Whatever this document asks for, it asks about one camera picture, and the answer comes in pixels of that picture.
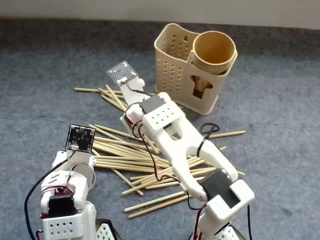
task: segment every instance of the gray carpet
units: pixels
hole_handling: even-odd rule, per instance
[[[28,240],[24,199],[63,150],[70,123],[125,130],[121,112],[98,94],[73,87],[115,86],[105,71],[127,60],[153,90],[153,42],[165,23],[0,21],[0,239]],[[183,24],[195,32],[219,30],[235,41],[239,57],[214,111],[186,110],[198,128],[214,122],[215,139],[255,192],[253,239],[320,239],[320,31],[274,27]],[[129,220],[123,212],[174,193],[178,186],[122,196],[127,185],[113,172],[97,171],[88,199],[124,240],[186,240],[196,213],[180,202]],[[40,193],[30,199],[30,219],[41,229]],[[245,212],[234,222],[248,236]]]

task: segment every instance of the beige plastic basket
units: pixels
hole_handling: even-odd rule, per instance
[[[198,35],[199,33],[188,31],[175,23],[165,26],[154,41],[155,91],[166,92],[177,103],[199,114],[207,115],[212,111],[238,53],[235,53],[230,68],[224,74],[213,75],[205,72],[187,62]],[[196,94],[194,77],[205,79],[211,84],[211,88],[206,88],[201,95]]]

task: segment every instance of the pile of chopsticks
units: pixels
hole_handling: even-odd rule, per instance
[[[100,93],[101,97],[105,101],[107,101],[108,103],[110,103],[111,105],[115,106],[123,112],[125,112],[128,107],[127,104],[121,101],[121,99],[123,99],[121,91],[113,91],[108,85],[106,85],[106,89],[76,87],[74,88],[74,90],[80,92]],[[143,140],[141,138],[136,138],[126,132],[122,132],[98,124],[90,124],[89,127],[94,128],[96,130],[96,133],[99,133],[103,136],[95,136],[93,141],[92,152],[96,158],[96,166],[112,170],[125,183],[128,184],[130,188],[123,191],[123,195],[127,195],[132,192],[137,192],[139,195],[143,196],[144,193],[142,192],[142,190],[159,189],[179,184],[178,181],[172,178],[157,181],[156,176],[154,174],[154,163],[149,152],[147,151],[147,147],[150,150],[156,162],[157,173],[159,176],[163,174],[174,175],[174,173],[172,167],[169,164],[169,161],[162,158],[159,155],[160,150],[157,148],[155,143],[149,140],[146,136],[144,136],[143,138],[146,140],[147,146],[143,144]],[[246,131],[216,133],[212,134],[210,136],[210,139],[235,136],[244,134],[245,132]],[[187,156],[187,162],[191,174],[195,177],[197,181],[201,181],[206,174],[215,170],[215,168],[209,162],[200,157],[191,155]],[[128,179],[120,171],[143,173],[143,175],[130,177]],[[180,191],[174,194],[170,194],[135,206],[128,207],[124,209],[124,211],[130,212],[153,205],[151,207],[145,208],[143,210],[129,215],[129,218],[134,218],[152,212],[154,210],[181,202],[183,200],[188,199],[189,197],[191,196],[186,195],[184,191]]]

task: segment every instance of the wire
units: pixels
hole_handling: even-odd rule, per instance
[[[206,126],[211,126],[211,128],[210,128],[209,131],[203,131],[203,129],[204,129]],[[204,123],[204,124],[201,125],[199,132],[200,132],[201,134],[206,134],[206,136],[202,139],[202,142],[200,143],[198,149],[196,150],[196,156],[197,156],[197,157],[199,157],[200,150],[201,150],[203,144],[205,143],[205,141],[209,139],[209,137],[210,137],[210,135],[211,135],[212,133],[215,133],[215,132],[218,132],[218,131],[220,131],[220,127],[219,127],[217,124],[215,124],[215,123],[206,122],[206,123]]]
[[[250,205],[247,206],[247,216],[248,216],[248,232],[249,232],[249,239],[252,240],[251,235],[251,223],[250,223]]]
[[[32,193],[35,191],[36,187],[53,171],[55,171],[56,169],[58,169],[59,167],[61,167],[63,164],[65,164],[68,160],[71,159],[71,157],[75,154],[75,151],[71,154],[70,157],[68,157],[66,160],[63,160],[62,162],[60,162],[59,164],[57,164],[55,167],[51,168],[47,173],[45,173],[42,177],[40,177],[40,179],[33,185],[33,187],[30,189],[30,191],[28,192],[25,201],[24,201],[24,215],[25,215],[25,223],[26,223],[26,227],[28,229],[29,235],[31,237],[32,240],[36,240],[34,233],[32,231],[31,228],[31,224],[30,224],[30,219],[29,219],[29,212],[28,212],[28,201],[29,198],[31,197]]]
[[[76,167],[79,166],[80,164],[85,165],[88,169],[90,169],[90,171],[91,171],[92,174],[93,174],[91,186],[88,188],[88,190],[90,190],[90,189],[92,189],[92,188],[94,187],[94,185],[95,185],[95,183],[96,183],[96,178],[97,178],[97,177],[96,177],[95,171],[94,171],[88,164],[86,164],[86,163],[84,163],[84,162],[80,162],[79,164],[76,164],[76,165],[74,165],[74,166],[71,168],[67,183],[69,183],[69,180],[70,180],[70,178],[71,178],[71,175],[70,175],[70,174],[71,174],[71,171],[74,171],[74,170],[76,169]]]
[[[193,240],[197,240],[198,223],[199,223],[201,211],[202,209],[199,209],[198,212],[196,213],[194,230],[193,230]]]
[[[135,136],[137,139],[139,139],[140,136],[137,136],[137,135],[135,134],[135,128],[136,128],[136,126],[138,126],[138,124],[141,123],[141,122],[142,122],[142,120],[139,120],[139,121],[135,122],[135,123],[132,125],[132,127],[131,127],[131,133],[132,133],[132,135]]]
[[[204,208],[207,206],[207,202],[206,202],[204,205],[202,205],[201,207],[199,207],[199,208],[196,208],[196,207],[191,206],[191,205],[190,205],[190,194],[189,194],[188,191],[185,191],[185,192],[186,192],[186,194],[188,195],[187,203],[188,203],[188,207],[189,207],[191,210],[195,210],[195,211],[197,211],[197,210],[202,210],[202,209],[204,209]]]
[[[128,117],[127,112],[128,112],[128,110],[129,110],[129,108],[131,108],[133,105],[135,105],[135,104],[140,104],[140,103],[141,103],[140,101],[131,103],[131,104],[126,108],[126,110],[124,111],[124,116],[125,116],[125,118],[129,121],[129,123],[130,123],[131,125],[133,125],[134,122]]]
[[[167,178],[170,178],[170,179],[174,179],[176,181],[178,181],[180,183],[180,181],[178,180],[178,178],[176,178],[175,176],[172,176],[170,174],[163,174],[160,178],[158,176],[158,170],[157,170],[157,164],[156,164],[156,161],[154,159],[154,156],[152,155],[151,151],[149,150],[149,147],[146,143],[146,140],[144,139],[143,137],[143,134],[141,134],[141,127],[143,126],[143,124],[141,124],[139,127],[138,127],[138,133],[139,133],[139,137],[142,139],[145,147],[146,147],[146,150],[148,151],[148,153],[150,154],[150,157],[152,159],[152,162],[153,162],[153,169],[154,169],[154,175],[155,175],[155,178],[158,182],[162,181],[163,178],[167,177]]]
[[[36,239],[37,240],[41,240],[41,238],[40,238],[40,233],[43,233],[44,231],[42,231],[42,230],[38,230],[38,231],[36,231],[35,232],[35,235],[36,235]]]
[[[139,93],[139,94],[145,94],[145,95],[148,95],[149,97],[151,97],[151,94],[149,94],[149,93],[146,93],[146,92],[144,92],[144,91],[140,91],[140,90],[137,90],[137,89],[132,89],[132,88],[130,87],[130,85],[129,85],[128,82],[126,82],[125,85],[126,85],[126,86],[128,87],[128,89],[129,89],[130,91],[132,91],[132,92],[136,92],[136,93]]]
[[[66,185],[65,186],[62,186],[62,185],[57,185],[57,186],[48,186],[48,187],[46,187],[45,189],[43,189],[42,191],[41,191],[41,193],[43,194],[43,193],[45,193],[46,191],[48,191],[48,190],[51,190],[51,189],[62,189],[61,191],[63,191],[64,189],[67,189],[67,190],[69,190],[72,194],[74,194],[74,191],[72,191],[69,187],[67,187]]]

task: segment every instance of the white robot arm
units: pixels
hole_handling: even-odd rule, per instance
[[[202,239],[212,239],[253,200],[253,191],[238,179],[235,167],[212,142],[204,140],[167,93],[143,94],[144,81],[127,62],[107,72],[119,85],[129,104],[129,109],[120,118],[128,132],[135,130],[132,129],[133,123],[141,122],[143,133],[169,160],[181,186],[193,197],[207,202],[198,229],[202,232]],[[178,140],[173,140],[174,134],[179,136]],[[199,184],[189,171],[188,155],[198,155],[209,161],[217,171]]]
[[[112,226],[101,222],[96,228],[96,208],[87,201],[95,184],[91,156],[95,130],[71,125],[66,151],[58,151],[51,172],[41,184],[41,217],[45,240],[117,240]]]

